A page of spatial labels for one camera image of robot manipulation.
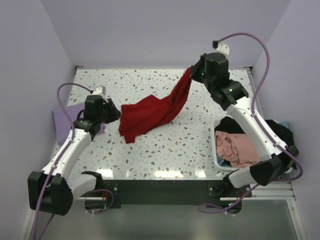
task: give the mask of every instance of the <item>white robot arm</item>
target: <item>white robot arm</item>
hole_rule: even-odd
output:
[[[77,179],[67,182],[70,172],[83,150],[91,143],[100,131],[101,124],[111,123],[120,118],[121,113],[113,104],[111,98],[106,99],[104,86],[97,87],[87,96],[83,117],[81,112],[74,121],[74,132],[69,135],[55,157],[41,172],[33,171],[28,177],[28,192],[30,208],[35,210],[40,198],[40,192],[46,178],[50,180],[41,199],[40,211],[65,215],[74,199],[94,189],[103,189],[101,174],[85,171]]]
[[[254,111],[253,116],[252,98],[241,83],[230,79],[227,60],[229,47],[218,41],[213,41],[213,47],[215,48],[213,52],[203,54],[197,64],[191,67],[191,77],[204,84],[212,99],[235,119],[254,144],[260,157],[260,162],[235,170],[224,177],[226,188],[241,188],[254,183],[266,186],[285,173],[294,163],[294,160],[277,146],[287,150],[293,156],[296,156],[299,151],[294,145],[287,146],[267,125],[258,111]],[[260,120],[276,144],[271,142],[254,117]]]

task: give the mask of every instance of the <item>table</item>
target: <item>table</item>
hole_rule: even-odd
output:
[[[107,97],[120,110],[150,94],[163,98],[170,94],[183,69],[78,69],[75,83],[93,89],[104,85]],[[253,89],[246,70],[231,70],[231,79]],[[84,102],[88,92],[73,86],[68,106]],[[206,88],[193,81],[188,100],[171,122],[138,136],[126,144],[119,134],[119,120],[110,123],[83,151],[69,179],[83,171],[96,171],[104,179],[117,180],[221,180],[225,172],[213,163],[210,131],[212,122],[226,113],[210,97]],[[54,147],[53,155],[59,146]]]

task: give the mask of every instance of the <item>red towel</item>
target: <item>red towel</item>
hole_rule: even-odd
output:
[[[127,144],[134,143],[138,135],[170,123],[184,107],[191,85],[189,67],[169,96],[163,99],[150,95],[136,104],[122,105],[119,132]]]

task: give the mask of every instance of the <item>purple wall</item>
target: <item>purple wall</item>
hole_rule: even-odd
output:
[[[56,89],[73,65],[40,0],[1,0],[0,33],[0,239],[11,240],[25,220],[28,175],[48,162]]]
[[[259,100],[267,118],[288,120],[304,167],[292,183],[309,239],[319,239],[320,198],[320,1],[292,0],[267,46],[271,67]],[[262,54],[253,68],[256,85],[265,68]]]
[[[195,64],[212,40],[250,32],[267,41],[290,0],[42,0],[64,49],[92,68],[176,68]],[[234,67],[261,48],[228,40]]]

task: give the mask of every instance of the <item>cable connector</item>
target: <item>cable connector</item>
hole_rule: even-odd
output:
[[[217,49],[217,48],[218,48],[218,45],[219,45],[219,41],[218,41],[218,40],[213,40],[213,41],[212,41],[212,47],[213,47],[214,49]]]
[[[277,141],[276,143],[273,144],[274,147],[280,146],[280,141]]]

